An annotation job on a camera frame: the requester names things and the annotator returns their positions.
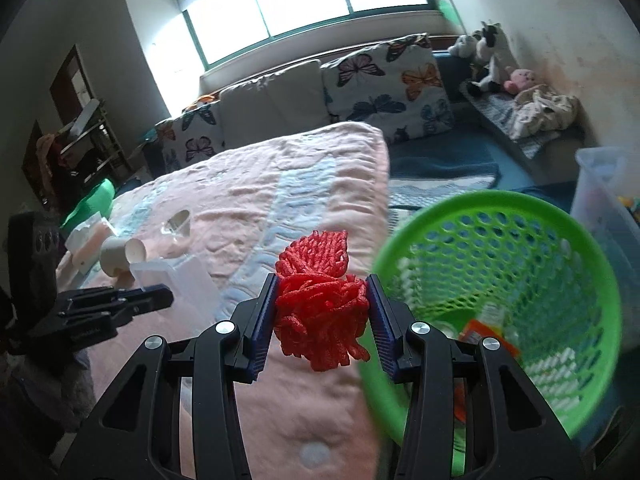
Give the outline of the dark wooden shelf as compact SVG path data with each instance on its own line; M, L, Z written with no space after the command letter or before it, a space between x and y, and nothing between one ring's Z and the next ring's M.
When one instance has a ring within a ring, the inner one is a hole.
M62 127L32 127L22 170L43 209L67 214L103 180L123 184L132 167L76 48L66 55L49 94Z

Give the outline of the red foam fruit net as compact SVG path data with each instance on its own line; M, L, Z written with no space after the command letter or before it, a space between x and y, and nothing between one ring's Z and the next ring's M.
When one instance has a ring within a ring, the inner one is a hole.
M348 264L345 231L314 231L276 262L273 331L286 356L307 360L315 372L370 359L358 342L369 318L367 283Z

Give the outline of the red snack bag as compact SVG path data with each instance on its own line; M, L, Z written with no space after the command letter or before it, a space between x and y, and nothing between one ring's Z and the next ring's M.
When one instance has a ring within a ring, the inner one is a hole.
M503 330L501 328L489 325L476 318L467 322L458 336L460 341L469 342L470 344L479 344L485 338L497 339L498 343L509 351L512 358L516 360L520 358L520 349L503 337ZM462 424L466 423L465 386L464 380L461 378L457 378L454 381L454 416L456 416L456 419L462 422Z

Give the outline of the butterfly cushion left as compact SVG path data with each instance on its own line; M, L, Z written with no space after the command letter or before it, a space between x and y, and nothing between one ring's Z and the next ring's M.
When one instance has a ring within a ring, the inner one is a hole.
M196 164L226 147L219 103L204 103L155 125L167 172Z

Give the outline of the pink plush toy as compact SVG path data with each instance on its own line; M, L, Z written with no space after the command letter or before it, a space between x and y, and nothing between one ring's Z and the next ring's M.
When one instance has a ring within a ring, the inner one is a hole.
M517 96L537 84L537 75L533 70L508 66L506 72L508 73L508 78L503 83L503 89L511 96Z

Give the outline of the pink tissue pack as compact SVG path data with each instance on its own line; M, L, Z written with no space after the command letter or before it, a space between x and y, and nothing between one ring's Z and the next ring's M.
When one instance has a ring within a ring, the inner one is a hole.
M115 235L114 226L100 212L75 226L65 242L74 269L87 274L98 262L104 240Z

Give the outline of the pink quilted blanket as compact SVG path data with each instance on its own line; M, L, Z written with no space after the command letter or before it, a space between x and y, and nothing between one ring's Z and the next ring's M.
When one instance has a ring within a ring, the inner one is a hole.
M329 271L314 234L344 233L342 272L364 278L387 235L387 182L381 130L338 122L224 151L118 196L110 221L119 235L141 240L153 260L197 258L215 292L197 306L177 300L137 316L91 347L94 391L106 390L145 337L198 335L256 297L268 274L311 283ZM356 364L316 372L272 344L256 382L238 385L235 397L254 478L374 477L380 437Z

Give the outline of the clear plastic storage bin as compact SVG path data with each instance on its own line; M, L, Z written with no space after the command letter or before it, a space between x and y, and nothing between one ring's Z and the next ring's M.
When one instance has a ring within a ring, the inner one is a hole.
M639 154L628 148L581 148L570 215L600 244L627 307L639 303L639 225L622 200L639 197Z

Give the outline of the green plastic basket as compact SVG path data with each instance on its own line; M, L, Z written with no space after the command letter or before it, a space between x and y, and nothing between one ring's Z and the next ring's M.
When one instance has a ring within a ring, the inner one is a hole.
M612 266L562 209L517 192L402 222L368 277L360 374L395 479L583 479L575 437L622 339Z

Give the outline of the butterfly cushion right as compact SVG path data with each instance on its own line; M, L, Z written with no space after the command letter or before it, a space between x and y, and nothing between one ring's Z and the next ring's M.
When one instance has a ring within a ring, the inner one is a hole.
M382 41L321 65L326 107L337 122L366 122L389 144L454 128L431 38Z

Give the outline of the clear rectangular plastic container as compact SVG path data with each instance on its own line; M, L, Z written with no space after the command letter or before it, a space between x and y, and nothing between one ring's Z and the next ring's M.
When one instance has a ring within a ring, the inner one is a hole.
M171 290L171 307L158 314L177 338L196 336L215 323L220 292L197 256L134 263L130 272L140 288L166 285Z

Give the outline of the crumpled beige cloth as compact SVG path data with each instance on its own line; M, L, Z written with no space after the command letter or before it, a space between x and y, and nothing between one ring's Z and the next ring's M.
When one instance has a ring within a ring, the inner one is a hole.
M575 121L578 106L576 96L559 93L548 84L537 84L513 100L508 136L521 140L541 132L565 130Z

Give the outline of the white paper cup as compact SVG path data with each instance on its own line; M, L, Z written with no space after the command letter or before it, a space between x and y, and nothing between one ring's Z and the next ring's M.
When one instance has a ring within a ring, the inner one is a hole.
M133 237L111 236L104 240L100 250L100 266L110 278L117 278L129 271L134 263L146 260L146 248L142 240Z

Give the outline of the cow plush toy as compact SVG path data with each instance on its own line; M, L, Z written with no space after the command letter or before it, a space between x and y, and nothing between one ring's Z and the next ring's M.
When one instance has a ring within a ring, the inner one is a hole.
M510 79L512 70L518 68L518 62L501 25L486 22L482 22L482 25L482 38L476 44L476 55L486 63L487 75L480 81L466 84L466 91L473 98L479 98L486 92L501 91L503 84Z

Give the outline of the white sofa cushion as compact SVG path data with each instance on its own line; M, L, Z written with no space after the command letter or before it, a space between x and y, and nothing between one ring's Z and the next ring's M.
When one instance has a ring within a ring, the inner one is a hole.
M219 105L226 148L240 148L330 123L318 60L225 88Z

